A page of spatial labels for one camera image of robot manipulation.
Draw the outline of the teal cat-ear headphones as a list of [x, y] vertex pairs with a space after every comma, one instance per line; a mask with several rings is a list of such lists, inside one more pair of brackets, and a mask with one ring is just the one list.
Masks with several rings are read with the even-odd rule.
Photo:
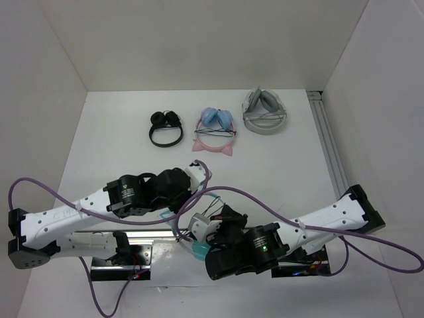
[[[213, 198], [213, 201], [209, 204], [209, 207], [203, 212], [206, 214], [212, 206], [217, 203], [224, 204], [224, 201], [221, 197], [215, 193], [207, 193], [209, 197]], [[176, 240], [180, 244], [180, 246], [188, 253], [190, 253], [195, 259], [200, 260], [202, 262], [205, 261], [206, 254], [209, 250], [209, 246], [206, 243], [198, 242], [196, 240], [191, 239], [190, 241], [182, 241], [180, 240], [179, 235], [176, 232], [174, 221], [166, 221], [165, 224], [169, 225], [171, 228], [171, 232]]]

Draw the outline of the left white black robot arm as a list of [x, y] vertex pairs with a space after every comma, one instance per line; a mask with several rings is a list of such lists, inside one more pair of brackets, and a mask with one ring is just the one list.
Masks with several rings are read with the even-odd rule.
[[173, 168], [160, 174], [123, 175], [91, 195], [51, 210], [29, 213], [12, 209], [8, 226], [14, 236], [8, 257], [14, 267], [27, 270], [53, 258], [96, 257], [124, 264], [134, 254], [122, 231], [88, 233], [104, 221], [123, 223], [131, 216], [169, 209], [176, 213], [207, 181], [201, 166]]

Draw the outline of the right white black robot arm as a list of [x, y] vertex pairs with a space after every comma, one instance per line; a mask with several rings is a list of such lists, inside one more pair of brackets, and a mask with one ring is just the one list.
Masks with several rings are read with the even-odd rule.
[[212, 217], [220, 224], [208, 238], [205, 268], [212, 280], [249, 272], [260, 274], [281, 261], [303, 262], [339, 237], [339, 231], [369, 234], [385, 227], [360, 185], [350, 187], [334, 204], [310, 214], [246, 229], [248, 216], [228, 205]]

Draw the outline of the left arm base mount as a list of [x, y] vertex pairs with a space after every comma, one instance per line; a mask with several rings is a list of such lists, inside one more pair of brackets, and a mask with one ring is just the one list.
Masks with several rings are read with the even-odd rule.
[[108, 258], [92, 258], [91, 279], [94, 282], [125, 281], [129, 278], [134, 281], [150, 280], [152, 241], [142, 239], [131, 242], [122, 231], [113, 231], [111, 234], [117, 243], [114, 253]]

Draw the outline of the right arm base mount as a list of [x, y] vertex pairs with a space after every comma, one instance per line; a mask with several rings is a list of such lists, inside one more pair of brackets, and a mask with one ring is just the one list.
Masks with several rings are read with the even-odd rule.
[[328, 276], [331, 274], [326, 246], [302, 259], [295, 255], [283, 258], [271, 269], [272, 278], [294, 278], [306, 276]]

